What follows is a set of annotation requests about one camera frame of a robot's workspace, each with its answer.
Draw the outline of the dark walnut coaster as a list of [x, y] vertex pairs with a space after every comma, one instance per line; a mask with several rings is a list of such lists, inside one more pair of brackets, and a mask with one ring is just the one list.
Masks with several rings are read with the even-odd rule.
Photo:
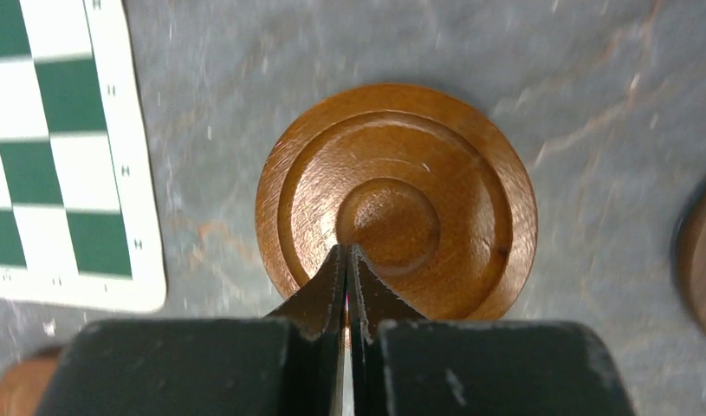
[[676, 269], [683, 301], [706, 336], [706, 187], [677, 233]]

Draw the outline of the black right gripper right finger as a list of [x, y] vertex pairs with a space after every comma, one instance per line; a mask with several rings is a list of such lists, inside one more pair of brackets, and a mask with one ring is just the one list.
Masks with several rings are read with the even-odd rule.
[[358, 415], [632, 415], [605, 343], [564, 321], [425, 319], [347, 252]]

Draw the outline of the brown wooden ridged coaster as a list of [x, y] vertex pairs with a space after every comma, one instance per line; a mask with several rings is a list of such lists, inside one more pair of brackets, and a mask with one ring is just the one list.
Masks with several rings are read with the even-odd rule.
[[501, 318], [533, 267], [532, 181], [488, 117], [443, 92], [378, 83], [331, 96], [271, 150], [256, 192], [256, 238], [290, 297], [335, 244], [434, 320]]

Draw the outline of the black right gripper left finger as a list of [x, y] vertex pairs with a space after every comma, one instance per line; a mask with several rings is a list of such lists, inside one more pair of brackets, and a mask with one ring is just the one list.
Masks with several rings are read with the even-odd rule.
[[254, 319], [104, 320], [69, 344], [40, 415], [339, 415], [347, 251]]

